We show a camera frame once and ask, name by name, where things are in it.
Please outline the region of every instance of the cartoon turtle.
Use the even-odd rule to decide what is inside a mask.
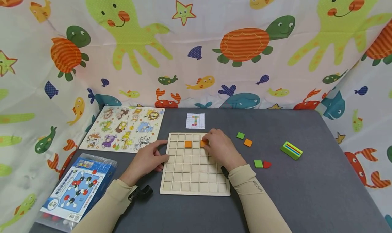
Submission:
[[[274,20],[266,30],[258,28],[242,28],[224,35],[220,49],[213,49],[220,63],[226,64],[233,60],[234,67],[242,66],[243,61],[252,60],[254,63],[261,59],[260,53],[269,55],[273,48],[268,46],[271,40],[289,37],[295,26],[295,18],[290,15]]]
[[[373,66],[378,65],[382,59],[386,65],[392,62],[392,19],[384,27],[361,60],[365,60],[366,57],[373,59]]]
[[[85,47],[91,42],[90,35],[82,27],[73,25],[67,29],[67,39],[61,37],[52,38],[54,45],[50,53],[57,69],[60,73],[57,76],[61,78],[65,73],[65,79],[72,81],[75,74],[75,66],[81,65],[86,67],[86,63],[90,58],[85,53],[81,53],[79,48]]]

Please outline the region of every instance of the green square tile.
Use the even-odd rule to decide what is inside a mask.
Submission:
[[[237,138],[244,139],[244,137],[245,137],[244,133],[241,133],[241,132],[237,133]]]
[[[263,168],[263,161],[262,160],[254,160],[255,168]]]

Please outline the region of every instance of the blue toy packaging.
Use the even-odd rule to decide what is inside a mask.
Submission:
[[[42,206],[36,222],[71,232],[103,196],[116,168],[114,160],[80,155]]]

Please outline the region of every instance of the person's left hand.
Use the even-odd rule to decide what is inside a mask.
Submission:
[[[141,177],[151,171],[161,172],[162,163],[169,159],[169,155],[161,155],[157,149],[164,144],[167,144],[167,140],[157,140],[141,148],[119,179],[128,186],[134,186]]]

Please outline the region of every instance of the green toy block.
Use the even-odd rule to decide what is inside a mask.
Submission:
[[[245,137],[244,133],[241,133],[241,132],[237,133],[237,138],[244,139],[244,137]]]
[[[295,147],[289,141],[286,141],[283,144],[283,146],[280,148],[280,150],[286,153],[289,157],[293,158],[294,160],[298,160],[302,155],[302,151],[299,148]]]
[[[263,168],[263,161],[262,160],[254,160],[255,168]]]

